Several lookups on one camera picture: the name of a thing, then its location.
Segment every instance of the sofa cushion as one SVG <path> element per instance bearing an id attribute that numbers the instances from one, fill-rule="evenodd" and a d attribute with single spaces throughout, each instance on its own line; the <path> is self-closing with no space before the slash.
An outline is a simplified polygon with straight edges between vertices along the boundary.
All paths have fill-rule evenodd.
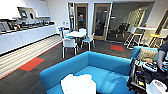
<path id="1" fill-rule="evenodd" d="M 82 53 L 43 70 L 39 76 L 44 88 L 49 90 L 59 84 L 66 75 L 70 73 L 74 74 L 85 68 L 88 65 L 88 53 Z"/>
<path id="2" fill-rule="evenodd" d="M 62 91 L 61 84 L 57 84 L 56 86 L 52 87 L 51 89 L 46 91 L 47 94 L 64 94 Z"/>
<path id="3" fill-rule="evenodd" d="M 134 94 L 134 91 L 129 91 L 126 83 L 129 76 L 104 70 L 101 68 L 87 66 L 75 76 L 90 74 L 93 81 L 96 82 L 96 91 L 102 94 Z"/>
<path id="4" fill-rule="evenodd" d="M 90 52 L 88 58 L 89 66 L 129 75 L 130 59 L 96 52 Z"/>
<path id="5" fill-rule="evenodd" d="M 157 52 L 155 51 L 141 48 L 137 58 L 143 62 L 153 63 L 153 59 L 155 58 L 156 54 Z"/>

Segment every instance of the person's arm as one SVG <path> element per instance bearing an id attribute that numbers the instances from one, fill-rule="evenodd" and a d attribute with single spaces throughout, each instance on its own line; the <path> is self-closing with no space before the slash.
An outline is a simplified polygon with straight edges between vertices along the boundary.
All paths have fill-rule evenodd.
<path id="1" fill-rule="evenodd" d="M 164 66 L 163 65 L 163 60 L 165 58 L 165 55 L 166 55 L 165 51 L 159 50 L 157 64 L 158 64 L 159 69 L 162 70 L 163 72 L 164 72 L 164 70 L 163 70 L 163 66 Z"/>

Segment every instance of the kitchen area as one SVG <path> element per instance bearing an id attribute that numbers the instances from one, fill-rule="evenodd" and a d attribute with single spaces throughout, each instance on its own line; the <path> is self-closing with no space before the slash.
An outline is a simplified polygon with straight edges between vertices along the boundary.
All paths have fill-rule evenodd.
<path id="1" fill-rule="evenodd" d="M 56 34 L 45 0 L 5 0 L 0 11 L 0 56 Z"/>

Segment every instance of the doorway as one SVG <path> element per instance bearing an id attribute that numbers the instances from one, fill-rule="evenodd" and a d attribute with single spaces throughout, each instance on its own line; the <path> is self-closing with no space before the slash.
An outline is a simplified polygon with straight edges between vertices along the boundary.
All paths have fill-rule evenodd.
<path id="1" fill-rule="evenodd" d="M 106 39 L 125 42 L 133 26 L 145 25 L 153 4 L 153 2 L 113 3 Z"/>
<path id="2" fill-rule="evenodd" d="M 94 39 L 105 40 L 107 22 L 109 17 L 110 3 L 95 4 L 94 8 L 94 21 L 93 21 L 93 33 Z"/>
<path id="3" fill-rule="evenodd" d="M 75 30 L 87 29 L 88 4 L 75 4 Z"/>

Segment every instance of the glass door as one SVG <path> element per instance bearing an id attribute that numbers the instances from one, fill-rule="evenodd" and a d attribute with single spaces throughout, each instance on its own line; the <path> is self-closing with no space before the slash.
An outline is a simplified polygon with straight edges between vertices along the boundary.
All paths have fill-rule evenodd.
<path id="1" fill-rule="evenodd" d="M 93 33 L 94 39 L 105 40 L 110 4 L 95 4 Z"/>
<path id="2" fill-rule="evenodd" d="M 75 4 L 75 29 L 87 29 L 88 4 Z"/>

